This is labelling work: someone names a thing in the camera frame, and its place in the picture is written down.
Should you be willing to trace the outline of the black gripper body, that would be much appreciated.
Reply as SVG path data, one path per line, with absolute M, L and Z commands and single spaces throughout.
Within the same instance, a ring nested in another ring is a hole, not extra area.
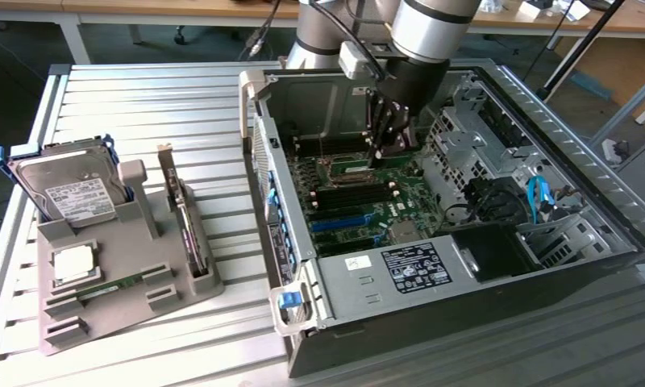
M 415 117 L 432 101 L 450 66 L 451 60 L 428 63 L 412 58 L 392 58 L 387 61 L 387 76 L 378 82 L 378 90 Z

